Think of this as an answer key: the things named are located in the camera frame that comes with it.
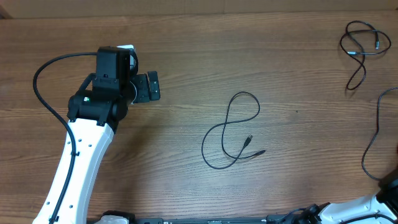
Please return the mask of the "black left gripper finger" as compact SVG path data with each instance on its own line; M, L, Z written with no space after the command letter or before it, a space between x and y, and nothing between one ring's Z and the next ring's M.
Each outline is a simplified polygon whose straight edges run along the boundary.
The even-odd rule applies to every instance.
M149 98L151 101L160 100L160 88L158 84L150 84Z
M156 71L147 72L147 76L149 79L150 86L158 86L159 85L158 73Z

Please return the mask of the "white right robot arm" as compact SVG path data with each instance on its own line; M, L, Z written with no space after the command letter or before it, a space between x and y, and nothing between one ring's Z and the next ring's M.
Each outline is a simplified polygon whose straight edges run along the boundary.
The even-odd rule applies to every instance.
M378 193L356 200L312 205L294 218L294 223L397 223L397 170L382 178L378 186Z

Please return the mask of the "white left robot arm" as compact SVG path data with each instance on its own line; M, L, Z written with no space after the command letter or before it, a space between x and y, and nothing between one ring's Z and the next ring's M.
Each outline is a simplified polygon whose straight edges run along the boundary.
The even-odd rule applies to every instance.
M50 64L77 54L46 62L33 77L36 97L67 131L52 186L34 223L86 223L96 176L119 122L126 117L129 106L160 99L158 74L138 72L133 45L100 47L92 55L96 70L70 97L66 119L42 98L37 80Z

